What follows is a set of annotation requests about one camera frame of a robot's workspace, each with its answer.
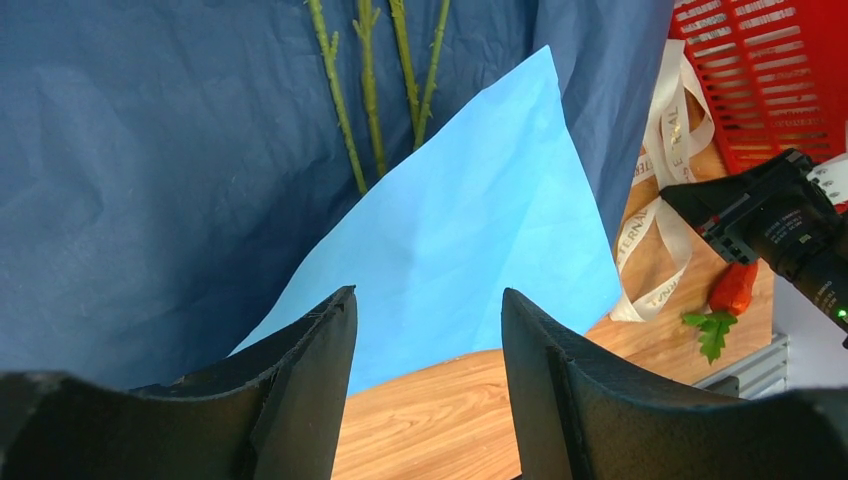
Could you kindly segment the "blue wrapping paper sheet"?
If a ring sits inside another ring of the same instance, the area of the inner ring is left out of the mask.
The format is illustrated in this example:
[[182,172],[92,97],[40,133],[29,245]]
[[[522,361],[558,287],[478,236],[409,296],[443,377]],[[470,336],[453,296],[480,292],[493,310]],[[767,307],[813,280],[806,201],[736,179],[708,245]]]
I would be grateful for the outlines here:
[[345,285],[351,393],[498,348],[507,288],[587,332],[673,8],[453,2],[420,148],[381,15],[379,176],[356,5],[324,2],[361,194],[304,2],[3,2],[2,369],[165,384]]

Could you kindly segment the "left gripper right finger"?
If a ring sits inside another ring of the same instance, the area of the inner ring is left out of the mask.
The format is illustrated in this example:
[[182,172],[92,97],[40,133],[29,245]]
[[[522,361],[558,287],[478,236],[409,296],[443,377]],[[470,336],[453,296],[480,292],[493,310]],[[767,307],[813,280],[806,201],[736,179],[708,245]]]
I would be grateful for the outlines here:
[[503,354],[525,479],[843,479],[847,393],[759,400],[656,375],[502,299]]

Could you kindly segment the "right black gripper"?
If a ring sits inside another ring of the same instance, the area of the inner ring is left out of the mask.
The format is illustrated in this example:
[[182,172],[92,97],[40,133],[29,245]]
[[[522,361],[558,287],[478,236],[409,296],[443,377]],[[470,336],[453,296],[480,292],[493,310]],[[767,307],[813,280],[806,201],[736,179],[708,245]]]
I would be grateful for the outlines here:
[[790,148],[743,174],[666,186],[660,197],[727,262],[803,265],[835,245],[835,207],[807,179],[814,167]]

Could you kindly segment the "pink rose flower stem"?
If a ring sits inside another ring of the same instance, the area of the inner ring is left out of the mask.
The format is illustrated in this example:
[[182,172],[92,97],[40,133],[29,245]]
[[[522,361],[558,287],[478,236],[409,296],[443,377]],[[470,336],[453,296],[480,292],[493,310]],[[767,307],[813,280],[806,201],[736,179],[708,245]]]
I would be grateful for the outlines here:
[[432,116],[431,103],[434,92],[436,90],[438,64],[440,60],[450,5],[450,0],[441,1],[439,17],[434,30],[433,42],[431,43],[430,64],[428,67],[424,92],[420,103],[419,118],[415,127],[415,136],[413,143],[414,150],[419,149],[424,144],[428,120]]

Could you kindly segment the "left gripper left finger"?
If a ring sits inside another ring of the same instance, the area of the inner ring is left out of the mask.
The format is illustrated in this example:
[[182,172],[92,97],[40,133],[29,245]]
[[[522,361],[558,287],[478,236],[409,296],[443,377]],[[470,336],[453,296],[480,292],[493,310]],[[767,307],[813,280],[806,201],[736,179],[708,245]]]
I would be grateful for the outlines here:
[[1,376],[5,479],[327,479],[357,335],[338,289],[256,344],[170,385]]

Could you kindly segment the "cream ribbon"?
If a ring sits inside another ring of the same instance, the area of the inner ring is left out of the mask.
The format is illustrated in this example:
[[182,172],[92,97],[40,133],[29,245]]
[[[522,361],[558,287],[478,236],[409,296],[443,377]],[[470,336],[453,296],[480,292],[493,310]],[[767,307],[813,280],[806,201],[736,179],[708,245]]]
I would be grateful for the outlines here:
[[[648,123],[641,163],[647,161],[659,189],[696,181],[691,159],[710,145],[715,124],[695,69],[684,53],[686,42],[666,41]],[[670,277],[632,300],[623,294],[609,317],[618,322],[648,322],[657,317],[677,289],[693,255],[688,225],[658,196],[627,218],[616,244],[615,263],[623,272],[650,228],[658,227],[665,250],[675,266]]]

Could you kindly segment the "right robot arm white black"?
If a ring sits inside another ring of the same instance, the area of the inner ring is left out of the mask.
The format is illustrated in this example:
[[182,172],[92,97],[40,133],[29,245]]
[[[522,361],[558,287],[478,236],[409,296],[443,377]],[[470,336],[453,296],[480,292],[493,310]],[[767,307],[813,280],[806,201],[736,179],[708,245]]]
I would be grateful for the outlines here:
[[847,328],[847,157],[794,148],[743,173],[667,186],[661,198],[725,262],[762,259]]

